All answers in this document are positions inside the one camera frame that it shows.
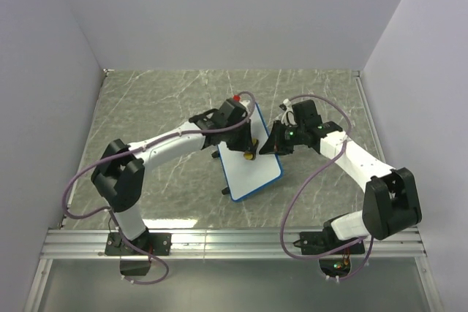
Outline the yellow whiteboard eraser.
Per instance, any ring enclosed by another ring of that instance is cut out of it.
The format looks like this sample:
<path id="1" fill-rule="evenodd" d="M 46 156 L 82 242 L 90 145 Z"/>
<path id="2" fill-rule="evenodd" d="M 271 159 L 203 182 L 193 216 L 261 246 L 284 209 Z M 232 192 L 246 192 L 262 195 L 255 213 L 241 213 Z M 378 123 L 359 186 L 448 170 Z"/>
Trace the yellow whiteboard eraser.
<path id="1" fill-rule="evenodd" d="M 255 138 L 252 139 L 252 146 L 249 150 L 245 151 L 243 156 L 247 161 L 253 161 L 257 155 L 257 148 L 259 145 L 259 141 Z"/>

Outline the blue framed whiteboard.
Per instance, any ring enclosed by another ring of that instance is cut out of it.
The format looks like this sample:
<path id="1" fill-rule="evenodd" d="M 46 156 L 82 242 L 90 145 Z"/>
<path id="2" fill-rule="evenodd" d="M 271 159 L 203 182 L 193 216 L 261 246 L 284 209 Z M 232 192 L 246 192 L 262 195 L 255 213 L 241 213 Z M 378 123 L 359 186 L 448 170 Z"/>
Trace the blue framed whiteboard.
<path id="1" fill-rule="evenodd" d="M 251 133 L 253 139 L 258 141 L 254 160 L 247 160 L 240 152 L 230 151 L 225 142 L 219 144 L 214 152 L 220 159 L 227 184 L 221 193 L 229 195 L 234 202 L 240 202 L 283 176 L 278 156 L 259 154 L 269 137 L 269 130 L 258 104 L 251 116 Z"/>

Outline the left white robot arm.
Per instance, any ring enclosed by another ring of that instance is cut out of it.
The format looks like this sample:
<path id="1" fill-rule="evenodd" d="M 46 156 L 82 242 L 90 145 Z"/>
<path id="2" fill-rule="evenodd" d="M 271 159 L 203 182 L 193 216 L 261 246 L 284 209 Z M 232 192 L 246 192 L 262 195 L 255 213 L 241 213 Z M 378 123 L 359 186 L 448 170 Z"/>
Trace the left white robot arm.
<path id="1" fill-rule="evenodd" d="M 149 140 L 125 144 L 112 141 L 94 169 L 91 182 L 105 198 L 123 233 L 122 246 L 131 255 L 148 246 L 148 229 L 139 201 L 147 172 L 190 153 L 225 143 L 236 152 L 256 154 L 250 117 L 256 103 L 226 99 L 221 107 L 197 114 L 179 127 Z"/>

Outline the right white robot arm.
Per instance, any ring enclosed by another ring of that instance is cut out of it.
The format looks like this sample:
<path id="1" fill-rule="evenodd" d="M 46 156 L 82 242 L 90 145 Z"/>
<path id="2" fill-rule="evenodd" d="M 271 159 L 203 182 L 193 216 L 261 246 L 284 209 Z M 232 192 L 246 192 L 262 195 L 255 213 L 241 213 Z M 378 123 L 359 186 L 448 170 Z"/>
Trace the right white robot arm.
<path id="1" fill-rule="evenodd" d="M 363 207 L 326 221 L 321 246 L 333 254 L 349 241 L 372 236 L 384 240 L 419 224 L 422 211 L 414 175 L 405 167 L 396 169 L 365 151 L 333 121 L 324 122 L 313 96 L 300 95 L 281 104 L 283 115 L 274 121 L 261 155 L 285 156 L 304 145 L 337 164 L 364 193 Z"/>

